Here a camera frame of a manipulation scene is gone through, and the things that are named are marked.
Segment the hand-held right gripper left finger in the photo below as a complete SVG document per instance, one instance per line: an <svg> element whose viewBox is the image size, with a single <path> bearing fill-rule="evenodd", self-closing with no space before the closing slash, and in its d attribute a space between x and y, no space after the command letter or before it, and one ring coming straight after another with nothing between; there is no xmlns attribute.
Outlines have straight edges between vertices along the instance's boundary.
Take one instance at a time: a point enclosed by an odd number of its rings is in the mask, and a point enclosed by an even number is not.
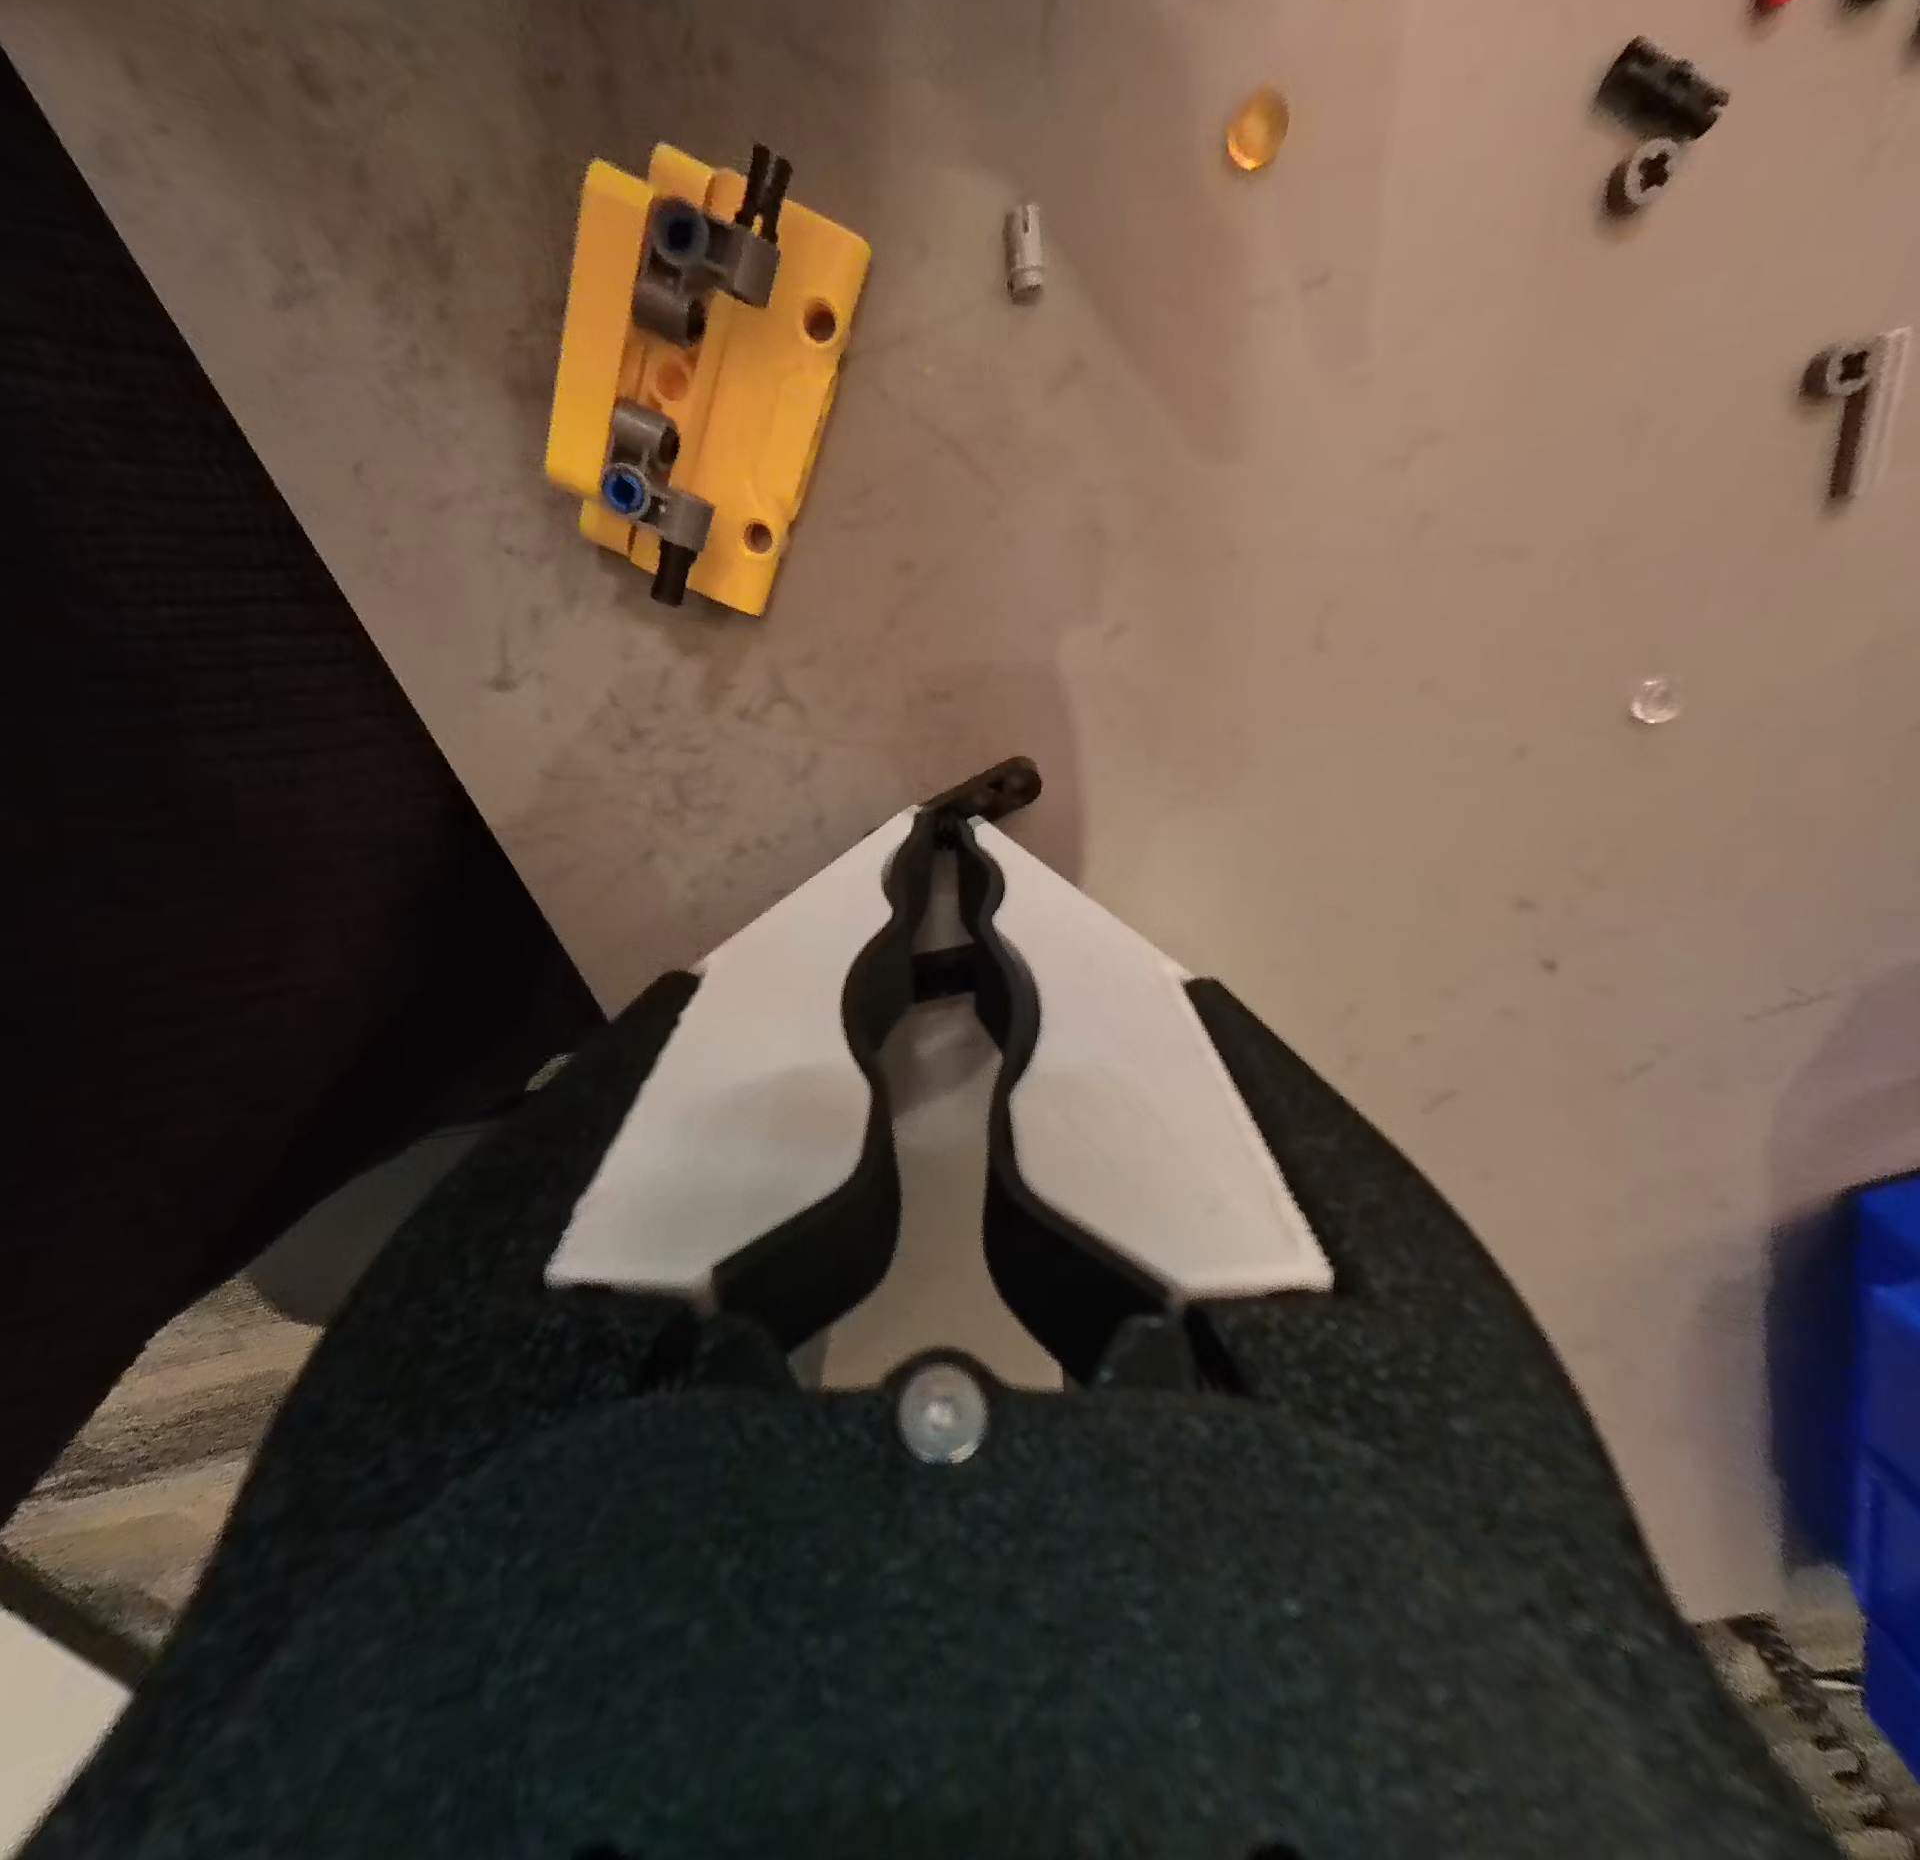
<svg viewBox="0 0 1920 1860"><path fill-rule="evenodd" d="M715 947L559 1244L552 1288L754 1319L783 1353L865 1301L899 1248L882 1031L857 1045L857 959L896 925L906 807Z"/></svg>

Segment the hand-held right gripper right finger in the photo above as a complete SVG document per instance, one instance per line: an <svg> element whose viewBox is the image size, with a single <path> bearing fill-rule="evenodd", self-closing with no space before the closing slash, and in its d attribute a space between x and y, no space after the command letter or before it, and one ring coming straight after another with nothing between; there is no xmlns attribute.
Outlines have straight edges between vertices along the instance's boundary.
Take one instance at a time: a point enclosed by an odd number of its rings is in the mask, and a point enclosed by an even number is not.
<svg viewBox="0 0 1920 1860"><path fill-rule="evenodd" d="M1330 1293L1332 1257L1167 953L995 824L955 826L1000 1068L982 1248L1071 1384L1140 1319Z"/></svg>

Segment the yellow brick panel assembly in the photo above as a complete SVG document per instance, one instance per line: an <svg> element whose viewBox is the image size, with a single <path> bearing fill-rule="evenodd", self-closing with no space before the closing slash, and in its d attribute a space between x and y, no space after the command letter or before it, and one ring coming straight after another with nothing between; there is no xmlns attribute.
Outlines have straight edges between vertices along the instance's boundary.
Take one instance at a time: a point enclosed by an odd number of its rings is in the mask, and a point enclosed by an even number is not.
<svg viewBox="0 0 1920 1860"><path fill-rule="evenodd" d="M543 473L663 605L764 617L825 445L872 247L791 184L666 142L581 179Z"/></svg>

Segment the blue storage bin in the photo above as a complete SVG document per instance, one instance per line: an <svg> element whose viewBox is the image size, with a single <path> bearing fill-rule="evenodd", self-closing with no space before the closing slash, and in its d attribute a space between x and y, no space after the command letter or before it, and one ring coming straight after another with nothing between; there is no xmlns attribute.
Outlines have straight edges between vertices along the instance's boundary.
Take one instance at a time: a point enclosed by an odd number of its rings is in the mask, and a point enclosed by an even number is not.
<svg viewBox="0 0 1920 1860"><path fill-rule="evenodd" d="M1771 1461L1792 1544L1862 1620L1866 1719L1918 1771L1918 1172L1788 1232L1768 1303Z"/></svg>

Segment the grey axle connector piece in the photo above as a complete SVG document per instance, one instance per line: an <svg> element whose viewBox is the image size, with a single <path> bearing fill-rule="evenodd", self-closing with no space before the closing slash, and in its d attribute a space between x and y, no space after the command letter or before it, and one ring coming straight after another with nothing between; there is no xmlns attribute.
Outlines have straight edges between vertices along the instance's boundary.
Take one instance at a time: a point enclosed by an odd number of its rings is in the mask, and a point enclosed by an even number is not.
<svg viewBox="0 0 1920 1860"><path fill-rule="evenodd" d="M1879 480L1884 434L1905 371L1907 330L1884 330L1822 346L1802 374L1802 392L1835 407L1828 500L1859 502Z"/></svg>

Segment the grey brick bush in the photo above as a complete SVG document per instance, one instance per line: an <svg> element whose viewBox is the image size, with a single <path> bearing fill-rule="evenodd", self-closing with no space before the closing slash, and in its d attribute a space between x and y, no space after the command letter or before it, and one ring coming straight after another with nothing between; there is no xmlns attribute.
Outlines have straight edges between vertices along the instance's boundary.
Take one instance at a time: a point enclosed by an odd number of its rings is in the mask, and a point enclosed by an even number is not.
<svg viewBox="0 0 1920 1860"><path fill-rule="evenodd" d="M1628 220L1644 215L1673 186L1693 149L1688 137L1649 135L1630 144L1608 169L1599 211L1603 220Z"/></svg>

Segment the black double pin connector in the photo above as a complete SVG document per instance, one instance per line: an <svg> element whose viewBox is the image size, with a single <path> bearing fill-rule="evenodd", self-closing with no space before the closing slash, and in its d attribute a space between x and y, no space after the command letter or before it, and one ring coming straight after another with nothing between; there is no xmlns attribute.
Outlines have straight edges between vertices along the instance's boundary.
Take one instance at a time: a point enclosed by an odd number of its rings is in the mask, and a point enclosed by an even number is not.
<svg viewBox="0 0 1920 1860"><path fill-rule="evenodd" d="M1639 36L1602 72L1594 104L1641 137L1697 142L1728 107L1730 90Z"/></svg>

